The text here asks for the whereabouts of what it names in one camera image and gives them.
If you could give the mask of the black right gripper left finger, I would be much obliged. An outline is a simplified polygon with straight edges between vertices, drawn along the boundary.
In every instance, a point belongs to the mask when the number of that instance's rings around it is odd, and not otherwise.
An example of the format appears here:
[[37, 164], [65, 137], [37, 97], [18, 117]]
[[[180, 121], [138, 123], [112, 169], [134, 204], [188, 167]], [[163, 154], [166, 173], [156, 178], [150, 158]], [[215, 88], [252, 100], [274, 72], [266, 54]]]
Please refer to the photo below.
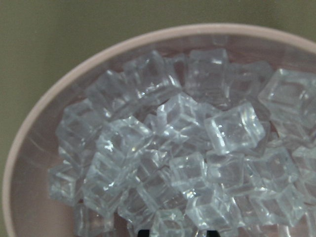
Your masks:
[[141, 229], [137, 233], [137, 237], [150, 237], [150, 230], [148, 229]]

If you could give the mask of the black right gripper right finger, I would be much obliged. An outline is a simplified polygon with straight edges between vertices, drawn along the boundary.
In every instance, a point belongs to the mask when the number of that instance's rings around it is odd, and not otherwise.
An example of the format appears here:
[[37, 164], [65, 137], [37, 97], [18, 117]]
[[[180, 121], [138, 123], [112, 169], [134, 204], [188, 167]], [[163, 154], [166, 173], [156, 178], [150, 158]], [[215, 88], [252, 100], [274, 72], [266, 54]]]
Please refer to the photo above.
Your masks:
[[206, 232], [206, 237], [220, 237], [220, 234], [216, 230], [208, 230]]

